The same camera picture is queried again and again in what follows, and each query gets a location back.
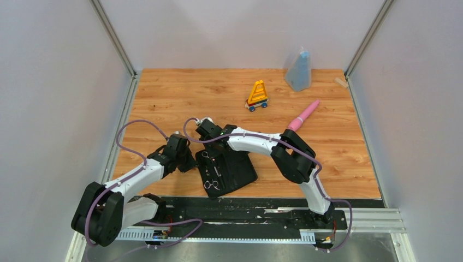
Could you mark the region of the silver thinning scissors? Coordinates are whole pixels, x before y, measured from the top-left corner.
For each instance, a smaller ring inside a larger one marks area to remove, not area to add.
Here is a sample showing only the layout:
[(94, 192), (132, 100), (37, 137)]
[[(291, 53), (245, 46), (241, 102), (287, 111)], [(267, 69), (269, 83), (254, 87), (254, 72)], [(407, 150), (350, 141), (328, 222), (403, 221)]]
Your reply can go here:
[(217, 177), (221, 178), (222, 174), (219, 171), (219, 168), (217, 166), (217, 163), (214, 157), (210, 157), (208, 151), (206, 150), (201, 153), (201, 156), (205, 158), (212, 165), (212, 168), (215, 171)]

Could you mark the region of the black zippered tool case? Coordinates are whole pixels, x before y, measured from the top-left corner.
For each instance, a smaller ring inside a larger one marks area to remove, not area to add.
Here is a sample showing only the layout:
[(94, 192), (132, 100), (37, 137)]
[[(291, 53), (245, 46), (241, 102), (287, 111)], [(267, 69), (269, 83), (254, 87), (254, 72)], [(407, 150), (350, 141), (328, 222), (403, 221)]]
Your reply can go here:
[(216, 160), (219, 171), (222, 174), (222, 177), (219, 178), (213, 170), (212, 165), (201, 156), (201, 153), (205, 150), (201, 150), (195, 154), (203, 187), (205, 181), (215, 180), (218, 181), (220, 188), (220, 190), (204, 188), (210, 199), (216, 199), (232, 193), (257, 180), (258, 175), (248, 156), (248, 152), (231, 150), (217, 156), (209, 154), (210, 157), (214, 157)]

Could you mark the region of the pink cylindrical device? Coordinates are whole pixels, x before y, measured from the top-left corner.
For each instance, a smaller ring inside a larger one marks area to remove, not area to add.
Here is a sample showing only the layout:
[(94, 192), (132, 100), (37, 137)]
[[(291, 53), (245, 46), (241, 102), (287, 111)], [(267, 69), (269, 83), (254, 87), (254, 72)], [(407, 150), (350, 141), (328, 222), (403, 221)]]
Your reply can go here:
[(305, 120), (315, 111), (319, 103), (319, 99), (312, 102), (298, 117), (291, 121), (291, 123), (288, 125), (288, 129), (296, 132), (302, 126)]

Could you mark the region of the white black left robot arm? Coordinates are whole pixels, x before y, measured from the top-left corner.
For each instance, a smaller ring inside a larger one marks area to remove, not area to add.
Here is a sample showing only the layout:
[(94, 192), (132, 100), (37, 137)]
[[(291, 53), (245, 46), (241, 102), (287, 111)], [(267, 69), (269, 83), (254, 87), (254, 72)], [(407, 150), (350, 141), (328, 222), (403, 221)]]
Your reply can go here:
[(138, 200), (133, 197), (176, 170), (187, 172), (194, 167), (189, 140), (181, 134), (172, 134), (166, 145), (125, 175), (105, 184), (90, 183), (75, 211), (71, 228), (91, 244), (106, 247), (121, 230), (131, 225), (147, 220), (153, 225), (162, 225), (167, 220), (167, 210), (161, 207), (160, 197), (153, 194), (145, 194)]

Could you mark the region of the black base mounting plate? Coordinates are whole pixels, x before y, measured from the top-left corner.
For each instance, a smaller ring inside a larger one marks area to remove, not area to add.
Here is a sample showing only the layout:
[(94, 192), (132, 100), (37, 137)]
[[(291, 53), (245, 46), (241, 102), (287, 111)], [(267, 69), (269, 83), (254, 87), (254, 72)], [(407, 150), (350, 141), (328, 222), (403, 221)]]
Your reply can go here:
[(164, 196), (164, 222), (186, 221), (173, 226), (170, 236), (191, 234), (207, 239), (298, 239), (300, 230), (314, 229), (331, 234), (346, 230), (341, 210), (328, 223), (313, 220), (303, 198), (216, 198)]

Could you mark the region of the small beige tape piece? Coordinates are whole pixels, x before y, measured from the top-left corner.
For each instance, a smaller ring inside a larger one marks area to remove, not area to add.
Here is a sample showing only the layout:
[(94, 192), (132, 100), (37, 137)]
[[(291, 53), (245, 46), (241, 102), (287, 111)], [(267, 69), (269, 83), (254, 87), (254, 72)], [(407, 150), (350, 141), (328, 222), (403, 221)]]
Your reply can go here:
[(334, 82), (337, 83), (338, 85), (342, 86), (343, 88), (348, 88), (349, 84), (346, 82), (346, 80), (343, 80), (341, 78), (334, 78)]

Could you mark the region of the blue item in plastic bag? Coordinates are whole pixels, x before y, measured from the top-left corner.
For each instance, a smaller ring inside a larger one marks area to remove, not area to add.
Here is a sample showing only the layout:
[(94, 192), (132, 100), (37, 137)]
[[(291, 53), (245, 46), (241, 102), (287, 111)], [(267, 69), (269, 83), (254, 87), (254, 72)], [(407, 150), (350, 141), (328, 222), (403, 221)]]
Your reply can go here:
[(294, 92), (310, 88), (312, 83), (311, 55), (303, 47), (289, 64), (284, 80)]

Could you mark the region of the yellow toy block car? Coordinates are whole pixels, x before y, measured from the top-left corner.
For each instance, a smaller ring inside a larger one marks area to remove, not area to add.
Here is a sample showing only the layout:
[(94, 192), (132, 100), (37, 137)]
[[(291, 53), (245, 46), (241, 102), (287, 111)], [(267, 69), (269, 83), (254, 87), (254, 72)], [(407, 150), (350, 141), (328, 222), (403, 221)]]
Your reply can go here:
[(269, 97), (263, 80), (254, 83), (250, 95), (245, 101), (245, 108), (254, 112), (257, 107), (267, 108)]

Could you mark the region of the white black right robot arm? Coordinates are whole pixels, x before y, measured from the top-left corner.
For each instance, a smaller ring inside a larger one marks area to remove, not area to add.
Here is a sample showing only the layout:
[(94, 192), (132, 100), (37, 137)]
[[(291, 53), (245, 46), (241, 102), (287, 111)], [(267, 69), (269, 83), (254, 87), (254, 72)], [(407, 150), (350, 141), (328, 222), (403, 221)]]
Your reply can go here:
[(299, 186), (312, 212), (314, 225), (325, 228), (334, 220), (334, 206), (318, 179), (322, 169), (314, 150), (293, 130), (267, 134), (226, 125), (220, 127), (209, 117), (191, 119), (200, 135), (198, 143), (215, 150), (257, 153), (272, 158), (288, 181)]

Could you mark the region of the silver hair scissors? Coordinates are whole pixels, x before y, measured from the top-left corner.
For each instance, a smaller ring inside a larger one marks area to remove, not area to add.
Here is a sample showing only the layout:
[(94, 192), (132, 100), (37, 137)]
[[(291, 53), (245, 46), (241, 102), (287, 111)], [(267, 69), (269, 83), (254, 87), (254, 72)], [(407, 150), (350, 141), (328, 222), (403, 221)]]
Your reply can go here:
[(204, 188), (205, 189), (213, 188), (215, 190), (220, 190), (219, 183), (218, 183), (218, 181), (215, 181), (215, 180), (211, 180), (211, 181), (207, 180), (207, 181), (205, 181), (204, 182)]

